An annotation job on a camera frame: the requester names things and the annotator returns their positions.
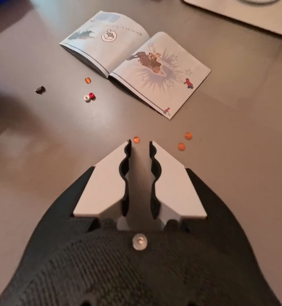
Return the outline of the lego instruction booklet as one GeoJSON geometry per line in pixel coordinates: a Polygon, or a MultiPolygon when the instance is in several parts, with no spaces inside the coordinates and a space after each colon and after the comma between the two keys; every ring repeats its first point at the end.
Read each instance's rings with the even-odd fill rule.
{"type": "Polygon", "coordinates": [[[211,73],[165,32],[99,11],[59,45],[171,120],[211,73]]]}

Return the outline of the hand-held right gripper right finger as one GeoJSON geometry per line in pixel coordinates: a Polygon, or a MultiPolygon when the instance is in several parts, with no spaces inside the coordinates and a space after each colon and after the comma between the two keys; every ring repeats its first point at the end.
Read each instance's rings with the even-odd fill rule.
{"type": "Polygon", "coordinates": [[[207,213],[185,166],[155,141],[150,141],[149,153],[154,181],[151,187],[150,209],[154,220],[163,228],[170,220],[205,220],[207,213]]]}

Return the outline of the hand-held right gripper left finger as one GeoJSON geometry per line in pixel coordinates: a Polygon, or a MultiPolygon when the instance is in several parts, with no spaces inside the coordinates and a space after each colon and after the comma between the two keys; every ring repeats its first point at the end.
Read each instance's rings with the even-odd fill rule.
{"type": "Polygon", "coordinates": [[[129,171],[131,140],[126,140],[94,167],[77,202],[73,216],[111,219],[117,223],[129,210],[129,171]]]}

